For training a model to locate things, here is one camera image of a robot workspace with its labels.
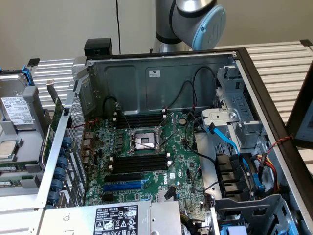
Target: blue pcie slot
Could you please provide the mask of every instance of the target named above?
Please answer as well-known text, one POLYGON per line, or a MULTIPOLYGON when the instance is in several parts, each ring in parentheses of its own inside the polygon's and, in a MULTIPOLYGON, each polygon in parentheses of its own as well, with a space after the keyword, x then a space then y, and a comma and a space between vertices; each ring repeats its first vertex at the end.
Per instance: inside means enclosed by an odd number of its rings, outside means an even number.
POLYGON ((119 183, 119 184, 104 185, 103 192, 142 189, 142 188, 143 188, 143 183, 141 181, 133 181, 133 182, 125 182, 125 183, 119 183))

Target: power supply label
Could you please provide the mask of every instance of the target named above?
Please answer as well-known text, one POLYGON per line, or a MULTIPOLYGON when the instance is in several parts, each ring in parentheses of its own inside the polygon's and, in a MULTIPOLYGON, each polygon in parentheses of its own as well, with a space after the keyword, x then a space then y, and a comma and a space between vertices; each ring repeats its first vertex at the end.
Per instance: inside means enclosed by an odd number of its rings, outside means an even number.
POLYGON ((33 124, 33 118, 28 109, 28 105, 23 97, 1 98, 5 110, 7 111, 14 125, 33 124))
POLYGON ((94 235, 137 235, 138 205, 98 208, 94 235))

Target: black frame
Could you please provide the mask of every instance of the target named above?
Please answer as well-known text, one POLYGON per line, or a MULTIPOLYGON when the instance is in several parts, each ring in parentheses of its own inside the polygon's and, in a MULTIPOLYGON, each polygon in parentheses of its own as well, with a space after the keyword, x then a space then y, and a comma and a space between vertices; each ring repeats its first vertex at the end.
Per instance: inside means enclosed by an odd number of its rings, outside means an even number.
MULTIPOLYGON (((281 119, 274 102, 272 101, 248 51, 245 48, 229 48, 217 50, 201 50, 201 51, 180 51, 168 53, 152 53, 152 54, 129 54, 129 55, 111 55, 111 56, 88 56, 87 60, 108 60, 108 59, 135 59, 147 57, 190 55, 190 54, 206 54, 234 51, 238 59, 241 61, 246 76, 251 84, 253 92, 259 101, 264 116, 276 140, 288 136, 285 124, 281 119)), ((299 190, 302 200, 313 220, 313 179, 303 162, 298 149, 292 142, 287 140, 278 145, 290 174, 299 190)))
MULTIPOLYGON (((313 61, 309 68, 308 74, 302 84, 300 93, 297 97, 297 100, 294 104, 292 112, 287 122, 287 130, 288 132, 296 137, 296 134, 299 131, 300 125, 302 124, 302 120, 304 119, 307 110, 313 100, 313 61)), ((303 141, 294 139, 295 145, 303 148, 313 149, 313 142, 303 141)))

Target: wall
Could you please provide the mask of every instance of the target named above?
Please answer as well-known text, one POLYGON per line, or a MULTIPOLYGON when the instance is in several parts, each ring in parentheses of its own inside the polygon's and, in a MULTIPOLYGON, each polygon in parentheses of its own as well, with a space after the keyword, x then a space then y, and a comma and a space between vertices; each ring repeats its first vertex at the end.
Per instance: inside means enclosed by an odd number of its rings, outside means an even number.
MULTIPOLYGON (((122 53, 148 52, 155 35, 154 0, 118 0, 122 53)), ((313 39, 313 1, 219 0, 227 11, 219 45, 313 39)), ((118 53, 114 0, 1 0, 0 67, 29 58, 83 55, 88 38, 111 37, 118 53)))

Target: motherboard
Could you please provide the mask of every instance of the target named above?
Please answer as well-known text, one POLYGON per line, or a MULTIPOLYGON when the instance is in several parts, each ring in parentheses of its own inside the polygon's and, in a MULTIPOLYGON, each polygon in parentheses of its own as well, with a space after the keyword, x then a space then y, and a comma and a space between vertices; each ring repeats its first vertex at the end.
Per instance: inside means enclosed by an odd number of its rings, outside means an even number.
POLYGON ((199 157, 187 148, 194 143, 193 122, 187 127, 187 114, 182 112, 169 115, 167 120, 163 116, 160 128, 119 128, 108 119, 89 127, 84 143, 89 157, 85 206, 177 200, 182 213, 194 219, 205 218, 204 194, 194 189, 203 188, 201 174, 192 186, 200 167, 199 157))

